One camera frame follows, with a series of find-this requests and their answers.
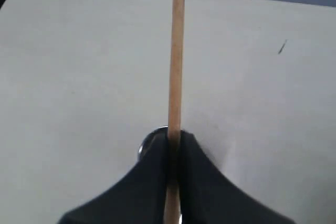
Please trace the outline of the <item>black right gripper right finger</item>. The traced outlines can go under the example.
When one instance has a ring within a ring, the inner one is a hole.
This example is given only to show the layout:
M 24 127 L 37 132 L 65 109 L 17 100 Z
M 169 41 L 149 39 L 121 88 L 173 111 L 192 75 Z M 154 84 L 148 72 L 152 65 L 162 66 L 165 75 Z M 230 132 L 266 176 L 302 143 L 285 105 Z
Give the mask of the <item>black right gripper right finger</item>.
M 293 223 L 227 179 L 192 133 L 181 133 L 178 154 L 183 223 Z

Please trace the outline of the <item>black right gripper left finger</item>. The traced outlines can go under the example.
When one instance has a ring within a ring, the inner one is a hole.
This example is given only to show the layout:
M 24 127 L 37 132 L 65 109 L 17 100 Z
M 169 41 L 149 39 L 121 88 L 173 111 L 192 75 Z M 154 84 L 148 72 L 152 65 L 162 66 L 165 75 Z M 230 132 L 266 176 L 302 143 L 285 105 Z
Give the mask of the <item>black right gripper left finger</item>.
M 163 223 L 168 162 L 166 134 L 154 132 L 150 148 L 119 182 L 59 223 Z

